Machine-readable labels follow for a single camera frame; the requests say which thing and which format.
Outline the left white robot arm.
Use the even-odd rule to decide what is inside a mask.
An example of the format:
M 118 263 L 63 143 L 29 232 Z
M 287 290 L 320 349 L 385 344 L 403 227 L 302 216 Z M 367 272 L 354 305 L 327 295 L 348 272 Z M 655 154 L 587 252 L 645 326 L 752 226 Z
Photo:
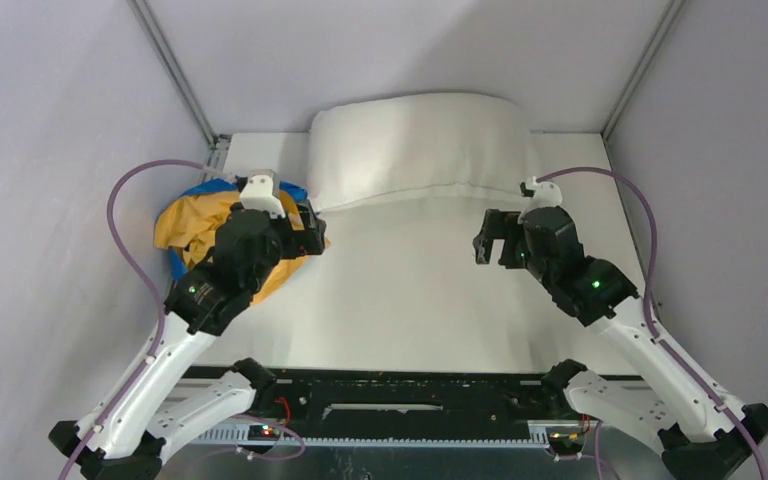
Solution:
M 163 405 L 198 357 L 251 306 L 283 260 L 320 255 L 326 224 L 308 200 L 291 214 L 232 205 L 216 243 L 173 286 L 160 322 L 122 381 L 84 418 L 60 421 L 52 444 L 87 479 L 154 479 L 183 446 L 228 417 L 264 416 L 276 403 L 275 375 L 252 358 L 235 362 L 201 393 Z

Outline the yellow and blue pillowcase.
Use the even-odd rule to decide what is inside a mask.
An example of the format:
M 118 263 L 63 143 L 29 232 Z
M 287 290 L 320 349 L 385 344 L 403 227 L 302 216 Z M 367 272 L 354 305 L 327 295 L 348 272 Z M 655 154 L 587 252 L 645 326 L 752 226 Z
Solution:
M 279 186 L 284 208 L 308 200 L 294 186 Z M 236 183 L 216 179 L 182 194 L 156 224 L 154 244 L 170 252 L 175 278 L 199 267 L 216 270 L 222 282 L 247 291 L 256 305 L 280 288 L 311 256 L 282 259 L 268 214 L 246 210 Z

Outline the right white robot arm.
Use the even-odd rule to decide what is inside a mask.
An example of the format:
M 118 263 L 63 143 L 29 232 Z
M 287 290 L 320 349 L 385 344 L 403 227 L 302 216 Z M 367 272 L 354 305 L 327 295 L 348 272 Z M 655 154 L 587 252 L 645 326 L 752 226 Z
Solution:
M 633 282 L 613 263 L 585 253 L 561 207 L 489 209 L 472 245 L 490 261 L 495 241 L 507 269 L 525 269 L 553 303 L 617 350 L 653 391 L 613 386 L 584 364 L 564 360 L 541 379 L 545 411 L 605 421 L 656 453 L 676 479 L 727 479 L 768 436 L 768 407 L 729 393 L 651 318 Z

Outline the white pillow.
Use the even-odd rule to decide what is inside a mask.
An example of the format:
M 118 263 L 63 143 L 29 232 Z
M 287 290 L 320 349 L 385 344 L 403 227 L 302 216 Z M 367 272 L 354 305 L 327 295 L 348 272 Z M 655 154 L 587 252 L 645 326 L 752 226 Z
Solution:
M 307 188 L 319 210 L 423 196 L 509 199 L 543 163 L 525 111 L 501 98 L 429 93 L 319 112 Z

